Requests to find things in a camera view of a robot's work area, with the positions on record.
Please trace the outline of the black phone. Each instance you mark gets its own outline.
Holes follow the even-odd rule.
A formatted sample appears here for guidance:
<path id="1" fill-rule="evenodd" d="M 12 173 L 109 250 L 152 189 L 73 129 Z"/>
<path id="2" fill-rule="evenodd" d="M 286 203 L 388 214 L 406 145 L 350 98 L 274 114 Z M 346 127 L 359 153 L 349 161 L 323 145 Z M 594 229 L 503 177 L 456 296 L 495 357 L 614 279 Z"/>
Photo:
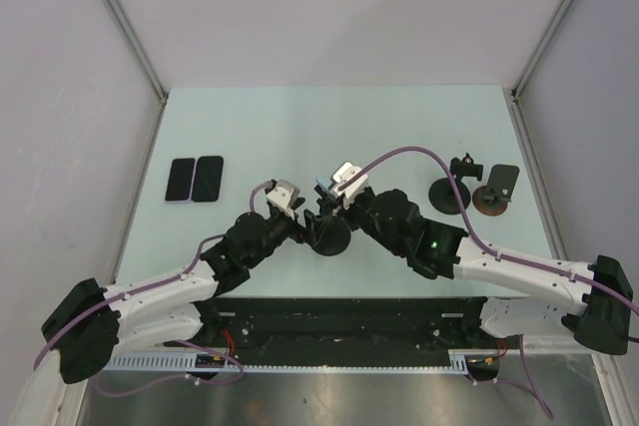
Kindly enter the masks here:
<path id="1" fill-rule="evenodd" d="M 219 199 L 224 159 L 205 156 L 197 159 L 191 200 L 194 203 L 214 203 Z"/>

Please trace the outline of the light blue phone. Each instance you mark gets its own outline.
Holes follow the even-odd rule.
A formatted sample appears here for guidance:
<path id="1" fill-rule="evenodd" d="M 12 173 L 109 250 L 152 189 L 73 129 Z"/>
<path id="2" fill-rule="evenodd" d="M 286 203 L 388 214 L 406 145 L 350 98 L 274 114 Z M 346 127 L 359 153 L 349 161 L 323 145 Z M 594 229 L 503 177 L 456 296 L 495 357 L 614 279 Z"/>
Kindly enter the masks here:
<path id="1" fill-rule="evenodd" d="M 323 203 L 339 204 L 342 202 L 343 192 L 339 190 L 339 183 L 334 179 L 316 178 L 315 191 Z"/>

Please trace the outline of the black stand with blue phone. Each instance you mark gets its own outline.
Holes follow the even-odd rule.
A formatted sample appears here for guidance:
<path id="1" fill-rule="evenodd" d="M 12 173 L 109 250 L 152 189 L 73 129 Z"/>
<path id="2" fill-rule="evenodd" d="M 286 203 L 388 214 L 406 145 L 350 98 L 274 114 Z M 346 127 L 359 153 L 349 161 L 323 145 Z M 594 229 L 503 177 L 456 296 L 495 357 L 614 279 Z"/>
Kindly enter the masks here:
<path id="1" fill-rule="evenodd" d="M 351 231 L 345 221 L 333 212 L 330 204 L 318 201 L 319 210 L 316 214 L 324 217 L 323 235 L 318 246 L 311 246 L 312 250 L 322 256 L 336 256 L 343 253 L 349 246 Z"/>

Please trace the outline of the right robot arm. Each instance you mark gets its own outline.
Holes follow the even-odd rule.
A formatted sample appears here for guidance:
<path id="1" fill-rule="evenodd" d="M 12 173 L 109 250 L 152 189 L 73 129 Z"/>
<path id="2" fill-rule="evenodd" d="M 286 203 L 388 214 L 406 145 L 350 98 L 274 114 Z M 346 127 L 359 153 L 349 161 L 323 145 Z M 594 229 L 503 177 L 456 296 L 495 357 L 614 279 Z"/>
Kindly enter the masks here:
<path id="1" fill-rule="evenodd" d="M 561 328 L 582 346 L 599 353 L 624 355 L 630 319 L 637 308 L 620 262 L 599 255 L 592 262 L 567 261 L 483 242 L 470 229 L 428 219 L 398 189 L 376 194 L 337 191 L 341 216 L 417 274 L 436 279 L 466 279 L 524 293 L 562 311 Z"/>

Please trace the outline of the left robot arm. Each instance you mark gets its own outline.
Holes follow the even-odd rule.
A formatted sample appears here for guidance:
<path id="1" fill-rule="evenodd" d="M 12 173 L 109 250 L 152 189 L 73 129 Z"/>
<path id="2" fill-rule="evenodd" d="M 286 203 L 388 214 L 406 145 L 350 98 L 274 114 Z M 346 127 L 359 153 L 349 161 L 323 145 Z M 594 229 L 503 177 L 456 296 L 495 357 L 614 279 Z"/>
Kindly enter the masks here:
<path id="1" fill-rule="evenodd" d="M 286 240 L 314 246 L 321 237 L 321 216 L 269 211 L 240 215 L 226 233 L 204 239 L 186 266 L 128 284 L 77 283 L 42 325 L 46 344 L 34 364 L 55 353 L 61 379 L 75 384 L 131 351 L 192 339 L 214 343 L 221 323 L 206 311 L 214 298 L 248 281 Z"/>

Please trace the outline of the wooden base phone stand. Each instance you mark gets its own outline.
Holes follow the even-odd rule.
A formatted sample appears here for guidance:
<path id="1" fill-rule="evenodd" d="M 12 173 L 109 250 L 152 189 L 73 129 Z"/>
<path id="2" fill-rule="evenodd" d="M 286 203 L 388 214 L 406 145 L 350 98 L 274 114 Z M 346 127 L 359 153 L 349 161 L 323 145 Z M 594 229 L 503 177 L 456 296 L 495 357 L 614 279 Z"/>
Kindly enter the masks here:
<path id="1" fill-rule="evenodd" d="M 519 173 L 520 168 L 515 165 L 494 165 L 487 184 L 477 188 L 472 195 L 475 208 L 487 216 L 504 214 L 511 202 Z"/>

